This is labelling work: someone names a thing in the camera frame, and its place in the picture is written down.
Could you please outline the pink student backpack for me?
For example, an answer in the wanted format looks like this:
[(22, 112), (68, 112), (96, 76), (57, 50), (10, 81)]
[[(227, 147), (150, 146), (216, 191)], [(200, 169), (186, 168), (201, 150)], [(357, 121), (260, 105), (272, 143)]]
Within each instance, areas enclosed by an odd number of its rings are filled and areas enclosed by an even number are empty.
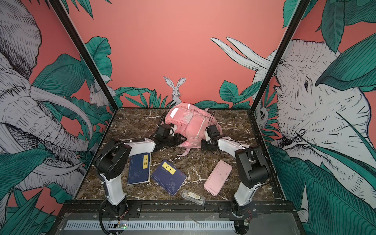
[(172, 107), (164, 119), (166, 124), (173, 124), (174, 134), (181, 134), (187, 140), (179, 147), (186, 151), (182, 156), (186, 156), (191, 149), (201, 148), (201, 141), (207, 139), (206, 128), (215, 125), (219, 134), (222, 135), (222, 127), (208, 109), (200, 109), (190, 103), (179, 103)]

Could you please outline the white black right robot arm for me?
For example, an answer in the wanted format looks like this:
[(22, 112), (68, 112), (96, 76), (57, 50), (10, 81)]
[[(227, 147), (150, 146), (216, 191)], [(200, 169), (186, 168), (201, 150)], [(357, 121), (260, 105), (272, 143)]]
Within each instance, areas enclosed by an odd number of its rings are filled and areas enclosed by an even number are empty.
[(248, 205), (256, 190), (272, 176), (267, 157), (230, 137), (218, 136), (210, 140), (202, 140), (201, 149), (204, 151), (221, 150), (235, 157), (241, 181), (234, 195), (238, 206)]

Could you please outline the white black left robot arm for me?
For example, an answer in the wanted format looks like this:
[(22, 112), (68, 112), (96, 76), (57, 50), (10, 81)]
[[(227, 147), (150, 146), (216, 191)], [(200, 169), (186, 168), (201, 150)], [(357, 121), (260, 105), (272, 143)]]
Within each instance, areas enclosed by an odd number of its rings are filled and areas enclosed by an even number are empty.
[(117, 138), (109, 140), (94, 161), (96, 175), (105, 190), (105, 202), (118, 206), (126, 201), (122, 189), (121, 174), (129, 157), (176, 147), (186, 141), (187, 138), (181, 134), (166, 138), (155, 136), (136, 141), (121, 141)]

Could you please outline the dark blue book yellow label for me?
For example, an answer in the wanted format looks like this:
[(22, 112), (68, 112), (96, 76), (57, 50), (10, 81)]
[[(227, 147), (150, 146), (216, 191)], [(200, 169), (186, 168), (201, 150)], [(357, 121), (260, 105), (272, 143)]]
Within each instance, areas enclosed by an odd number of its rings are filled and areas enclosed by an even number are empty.
[(163, 160), (151, 174), (151, 178), (170, 195), (175, 196), (188, 177), (173, 164)]

